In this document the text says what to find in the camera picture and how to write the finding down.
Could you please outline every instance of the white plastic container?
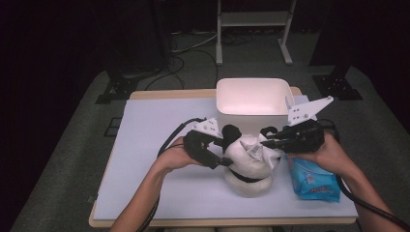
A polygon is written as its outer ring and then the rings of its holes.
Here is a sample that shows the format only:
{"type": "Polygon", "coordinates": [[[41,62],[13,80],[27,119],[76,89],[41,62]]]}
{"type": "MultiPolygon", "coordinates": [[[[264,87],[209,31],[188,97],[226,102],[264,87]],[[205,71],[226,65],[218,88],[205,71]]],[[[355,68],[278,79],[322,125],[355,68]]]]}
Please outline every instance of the white plastic container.
{"type": "Polygon", "coordinates": [[[242,134],[257,136],[260,130],[287,125],[286,100],[294,105],[289,84],[278,78],[226,78],[217,84],[220,130],[231,124],[242,134]]]}

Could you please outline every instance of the dark background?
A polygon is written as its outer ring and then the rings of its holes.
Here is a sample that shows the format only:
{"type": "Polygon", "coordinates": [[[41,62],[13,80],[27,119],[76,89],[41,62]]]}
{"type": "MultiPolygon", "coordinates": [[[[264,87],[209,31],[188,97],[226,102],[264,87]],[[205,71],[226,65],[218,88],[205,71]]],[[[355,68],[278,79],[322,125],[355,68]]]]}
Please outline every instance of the dark background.
{"type": "MultiPolygon", "coordinates": [[[[224,0],[222,7],[280,11],[289,3],[224,0]]],[[[159,4],[162,14],[148,0],[2,1],[1,230],[13,225],[98,73],[161,69],[166,31],[216,29],[216,1],[159,4]]],[[[341,52],[347,54],[408,131],[409,107],[403,102],[410,87],[409,10],[407,2],[395,0],[299,1],[291,27],[304,33],[321,29],[311,65],[334,65],[341,52]]]]}

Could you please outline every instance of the wipes package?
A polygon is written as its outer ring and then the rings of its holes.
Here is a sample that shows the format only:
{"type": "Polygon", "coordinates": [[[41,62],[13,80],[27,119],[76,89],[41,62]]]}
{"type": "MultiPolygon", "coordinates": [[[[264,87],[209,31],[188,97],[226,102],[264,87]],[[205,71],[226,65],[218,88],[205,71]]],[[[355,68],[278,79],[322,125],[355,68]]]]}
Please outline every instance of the wipes package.
{"type": "Polygon", "coordinates": [[[335,174],[304,159],[288,159],[293,190],[304,200],[339,202],[340,188],[335,174]]]}

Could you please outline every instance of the white triangular bracket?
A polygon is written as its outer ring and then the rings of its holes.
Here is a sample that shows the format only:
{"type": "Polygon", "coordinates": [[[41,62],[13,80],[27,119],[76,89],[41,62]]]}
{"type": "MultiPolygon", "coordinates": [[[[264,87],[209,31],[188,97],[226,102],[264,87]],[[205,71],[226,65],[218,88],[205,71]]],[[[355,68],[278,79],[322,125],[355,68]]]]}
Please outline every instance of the white triangular bracket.
{"type": "Polygon", "coordinates": [[[310,101],[302,104],[297,105],[289,105],[288,104],[288,116],[287,116],[287,125],[288,126],[295,126],[304,121],[307,121],[313,117],[315,117],[316,113],[330,104],[334,98],[331,96],[316,100],[310,101]]]}
{"type": "Polygon", "coordinates": [[[222,138],[218,122],[215,118],[207,119],[203,122],[195,124],[192,129],[194,131],[202,132],[213,137],[222,138]]]}

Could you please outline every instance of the white metal stand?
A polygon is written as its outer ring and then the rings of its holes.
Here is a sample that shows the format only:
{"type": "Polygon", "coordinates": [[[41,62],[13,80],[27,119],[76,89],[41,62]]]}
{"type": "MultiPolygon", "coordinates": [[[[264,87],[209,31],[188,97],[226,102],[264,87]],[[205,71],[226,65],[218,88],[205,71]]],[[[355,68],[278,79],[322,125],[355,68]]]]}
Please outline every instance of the white metal stand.
{"type": "Polygon", "coordinates": [[[218,0],[217,65],[222,65],[221,28],[230,26],[284,26],[283,36],[278,40],[278,44],[286,65],[291,65],[293,62],[286,47],[286,40],[296,1],[292,0],[288,12],[223,13],[221,11],[221,0],[218,0]]]}

